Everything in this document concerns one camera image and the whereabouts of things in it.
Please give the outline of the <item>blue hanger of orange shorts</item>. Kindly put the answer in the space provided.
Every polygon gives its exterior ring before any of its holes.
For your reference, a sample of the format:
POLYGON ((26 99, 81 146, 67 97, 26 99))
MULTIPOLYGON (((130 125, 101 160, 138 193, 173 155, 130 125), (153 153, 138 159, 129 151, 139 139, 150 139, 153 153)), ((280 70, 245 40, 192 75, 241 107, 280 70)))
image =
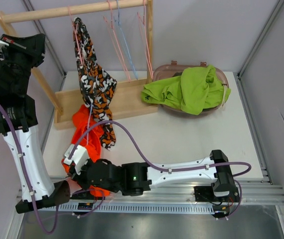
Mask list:
MULTIPOLYGON (((90 127, 92 109, 93 109, 93 103, 90 104, 90 108, 89 108, 89 116, 88 116, 88 122, 87 122, 87 129, 90 127)), ((90 135, 90 134, 87 133, 86 145, 89 145, 89 135, 90 135)))

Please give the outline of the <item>pink hanger of green shorts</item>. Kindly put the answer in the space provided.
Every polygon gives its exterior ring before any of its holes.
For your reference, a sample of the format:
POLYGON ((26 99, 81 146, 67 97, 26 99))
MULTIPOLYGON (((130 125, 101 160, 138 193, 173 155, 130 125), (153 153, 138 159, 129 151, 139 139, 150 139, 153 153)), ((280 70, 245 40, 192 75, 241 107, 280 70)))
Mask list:
POLYGON ((105 16, 103 16, 103 19, 104 19, 104 21, 105 21, 105 23, 107 25, 107 30, 108 30, 108 33, 109 33, 112 45, 114 47, 115 53, 116 53, 116 55, 118 57, 118 60, 119 60, 119 62, 121 64, 121 66, 122 66, 123 72, 124 72, 124 74, 125 74, 125 76, 127 78, 127 81, 130 82, 131 81, 131 77, 130 77, 128 68, 126 66, 125 59, 124 59, 124 56, 123 56, 123 53, 122 53, 122 50, 121 50, 121 47, 120 47, 120 44, 119 44, 119 40, 118 40, 116 31, 115 31, 115 28, 114 28, 114 24, 113 24, 113 10, 112 10, 112 7, 111 7, 111 3, 110 3, 109 0, 106 0, 106 2, 108 4, 111 17, 108 20, 105 16))

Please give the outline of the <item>blue wire hanger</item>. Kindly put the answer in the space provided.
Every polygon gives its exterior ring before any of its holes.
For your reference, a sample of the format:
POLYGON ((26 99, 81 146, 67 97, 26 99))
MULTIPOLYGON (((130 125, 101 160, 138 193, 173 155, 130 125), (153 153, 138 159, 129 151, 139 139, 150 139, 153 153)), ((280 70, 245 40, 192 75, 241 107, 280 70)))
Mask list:
POLYGON ((130 48, 129 48, 129 45, 127 43, 123 28, 122 28, 119 1, 117 0, 116 3, 117 3, 117 10, 118 10, 118 18, 115 19, 115 22, 117 23, 117 28, 118 28, 119 32, 121 33, 120 42, 121 42, 121 44, 124 48, 124 52, 125 52, 125 55, 127 57, 127 61, 128 61, 129 65, 131 67, 131 70, 133 72, 133 75, 134 75, 135 79, 137 80, 138 74, 137 74, 137 71, 136 71, 135 66, 133 64, 133 60, 132 60, 131 53, 130 53, 130 48))

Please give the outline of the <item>pink wire hanger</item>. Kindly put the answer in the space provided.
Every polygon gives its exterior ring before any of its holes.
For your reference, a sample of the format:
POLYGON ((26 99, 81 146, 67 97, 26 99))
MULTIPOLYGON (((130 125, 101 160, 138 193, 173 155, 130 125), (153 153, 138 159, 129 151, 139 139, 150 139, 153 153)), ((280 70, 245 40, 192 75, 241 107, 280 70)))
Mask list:
POLYGON ((148 70, 148 79, 150 81, 153 80, 153 69, 152 69, 152 65, 151 65, 151 57, 150 57, 150 49, 149 49, 149 43, 148 43, 148 39, 147 39, 147 31, 146 31, 146 1, 143 1, 143 15, 140 15, 140 13, 137 13, 137 17, 138 17, 138 26, 139 26, 139 30, 140 30, 140 37, 142 40, 142 43, 144 45, 144 54, 145 54, 145 58, 146 58, 146 65, 147 65, 147 70, 148 70))

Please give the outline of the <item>lime green shorts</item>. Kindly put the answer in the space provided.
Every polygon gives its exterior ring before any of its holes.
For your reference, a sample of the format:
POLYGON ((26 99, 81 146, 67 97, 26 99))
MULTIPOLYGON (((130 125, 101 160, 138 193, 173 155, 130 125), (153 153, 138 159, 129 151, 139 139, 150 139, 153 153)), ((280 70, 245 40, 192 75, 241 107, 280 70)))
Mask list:
POLYGON ((145 84, 141 100, 197 116, 225 105, 230 94, 231 89, 218 79, 216 68, 208 65, 186 68, 179 76, 145 84))

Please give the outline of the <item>olive green shorts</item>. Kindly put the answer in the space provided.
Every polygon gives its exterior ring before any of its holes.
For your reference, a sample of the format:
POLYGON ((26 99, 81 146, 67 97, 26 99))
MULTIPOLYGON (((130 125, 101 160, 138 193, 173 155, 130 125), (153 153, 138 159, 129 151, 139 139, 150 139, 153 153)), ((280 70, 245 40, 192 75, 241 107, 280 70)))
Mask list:
POLYGON ((172 77, 181 76, 183 72, 176 72, 172 77))

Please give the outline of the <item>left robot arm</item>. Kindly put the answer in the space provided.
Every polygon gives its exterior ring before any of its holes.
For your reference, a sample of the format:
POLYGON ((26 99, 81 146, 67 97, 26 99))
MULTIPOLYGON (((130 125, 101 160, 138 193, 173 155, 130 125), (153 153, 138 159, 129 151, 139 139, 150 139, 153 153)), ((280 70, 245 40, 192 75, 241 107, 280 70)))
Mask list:
POLYGON ((35 101, 27 94, 31 70, 43 63, 45 34, 0 38, 0 134, 7 143, 20 178, 19 214, 70 200, 67 181, 52 182, 39 144, 35 101))

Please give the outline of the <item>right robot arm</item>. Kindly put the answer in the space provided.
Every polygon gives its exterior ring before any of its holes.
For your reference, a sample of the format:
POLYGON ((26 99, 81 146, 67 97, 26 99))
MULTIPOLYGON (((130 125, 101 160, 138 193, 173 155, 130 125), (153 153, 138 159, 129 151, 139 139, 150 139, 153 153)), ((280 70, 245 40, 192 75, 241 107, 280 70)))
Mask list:
POLYGON ((114 165, 106 159, 93 162, 87 159, 83 164, 69 164, 68 174, 84 190, 97 187, 123 196, 140 196, 145 191, 171 184, 200 182, 204 192, 197 192, 200 202, 230 203, 239 201, 227 156, 221 150, 212 150, 210 155, 199 160, 155 164, 146 162, 114 165))

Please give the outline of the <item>pink hanger of patterned shorts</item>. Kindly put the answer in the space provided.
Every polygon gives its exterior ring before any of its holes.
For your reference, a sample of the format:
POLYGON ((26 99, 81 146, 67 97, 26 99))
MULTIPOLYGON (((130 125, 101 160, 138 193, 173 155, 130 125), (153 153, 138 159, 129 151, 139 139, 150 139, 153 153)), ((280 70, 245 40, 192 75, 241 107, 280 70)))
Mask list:
POLYGON ((69 16, 70 16, 70 19, 71 19, 71 22, 72 22, 73 34, 74 34, 74 39, 76 41, 76 45, 77 45, 77 49, 78 49, 78 55, 79 55, 80 63, 81 63, 81 66, 84 66, 82 51, 81 51, 79 40, 78 40, 78 37, 77 37, 78 25, 74 23, 74 20, 73 20, 72 14, 71 14, 70 6, 67 6, 67 9, 68 9, 68 13, 69 13, 69 16))

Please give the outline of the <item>patterned black orange shorts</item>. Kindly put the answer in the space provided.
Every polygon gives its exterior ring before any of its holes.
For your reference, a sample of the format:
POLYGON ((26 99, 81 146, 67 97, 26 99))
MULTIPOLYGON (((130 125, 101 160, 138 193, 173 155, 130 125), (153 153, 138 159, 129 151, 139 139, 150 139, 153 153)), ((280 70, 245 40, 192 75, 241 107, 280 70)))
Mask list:
POLYGON ((76 17, 74 23, 78 25, 77 37, 84 60, 84 66, 81 66, 76 41, 73 36, 79 86, 84 105, 90 108, 90 104, 93 103, 91 117, 94 121, 112 120, 110 103, 116 90, 117 80, 99 65, 93 42, 82 19, 76 17))

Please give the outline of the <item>wooden clothes rack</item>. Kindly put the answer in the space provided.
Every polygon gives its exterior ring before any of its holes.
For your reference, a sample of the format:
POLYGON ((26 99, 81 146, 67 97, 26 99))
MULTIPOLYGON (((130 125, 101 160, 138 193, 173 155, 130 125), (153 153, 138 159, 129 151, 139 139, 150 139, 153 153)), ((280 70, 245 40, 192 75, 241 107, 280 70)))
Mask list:
MULTIPOLYGON (((112 9, 117 8, 116 1, 111 1, 112 9)), ((143 7, 143 0, 120 0, 120 8, 143 7)), ((153 4, 146 0, 146 31, 152 63, 152 37, 153 37, 153 4)), ((107 2, 74 5, 70 7, 71 14, 85 14, 109 10, 107 2)), ((33 10, 20 13, 5 14, 0 11, 0 26, 6 34, 17 36, 12 23, 36 21, 56 17, 68 16, 67 7, 33 10)), ((82 100, 79 90, 53 92, 44 75, 38 68, 31 70, 32 74, 42 87, 43 91, 54 106, 54 125, 57 129, 72 128, 72 116, 80 107, 82 100)), ((132 82, 119 82, 115 96, 111 102, 111 111, 115 120, 136 117, 155 113, 157 107, 141 101, 140 93, 143 85, 150 83, 148 78, 133 80, 132 82)))

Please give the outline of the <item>pink plastic basket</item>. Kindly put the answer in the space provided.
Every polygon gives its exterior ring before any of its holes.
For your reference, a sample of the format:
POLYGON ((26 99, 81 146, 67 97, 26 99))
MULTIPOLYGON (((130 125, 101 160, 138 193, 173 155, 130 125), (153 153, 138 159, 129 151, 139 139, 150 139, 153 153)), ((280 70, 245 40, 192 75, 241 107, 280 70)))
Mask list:
MULTIPOLYGON (((155 69, 154 73, 153 73, 153 82, 155 81, 159 81, 162 79, 166 79, 169 77, 172 77, 176 72, 183 72, 185 69, 187 68, 195 68, 195 67, 207 67, 207 63, 206 62, 200 62, 199 65, 180 65, 177 63, 177 61, 171 61, 170 64, 165 64, 162 66, 159 66, 155 69)), ((216 69, 216 76, 219 79, 219 81, 222 82, 222 85, 224 86, 224 89, 229 89, 229 82, 227 80, 226 75, 217 67, 216 69)), ((190 117, 193 118, 201 118, 204 116, 208 116, 218 110, 223 111, 225 109, 225 104, 226 104, 226 100, 222 101, 222 104, 218 105, 217 107, 214 108, 209 108, 209 109, 203 109, 203 111, 199 114, 199 115, 191 115, 188 114, 186 112, 183 112, 181 110, 166 106, 166 105, 160 105, 162 108, 164 108, 167 111, 174 111, 177 113, 181 113, 181 114, 185 114, 188 115, 190 117)))

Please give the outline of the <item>aluminium mounting rail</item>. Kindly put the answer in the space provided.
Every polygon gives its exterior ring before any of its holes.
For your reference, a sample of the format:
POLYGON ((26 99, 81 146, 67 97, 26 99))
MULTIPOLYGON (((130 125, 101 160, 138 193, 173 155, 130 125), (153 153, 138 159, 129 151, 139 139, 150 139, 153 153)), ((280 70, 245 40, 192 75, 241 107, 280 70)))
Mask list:
POLYGON ((240 182, 241 189, 229 196, 218 198, 211 186, 191 184, 172 184, 145 191, 141 196, 123 196, 121 192, 106 196, 111 203, 177 203, 213 202, 218 204, 237 203, 242 198, 242 204, 248 205, 284 205, 284 190, 281 185, 269 182, 240 182))

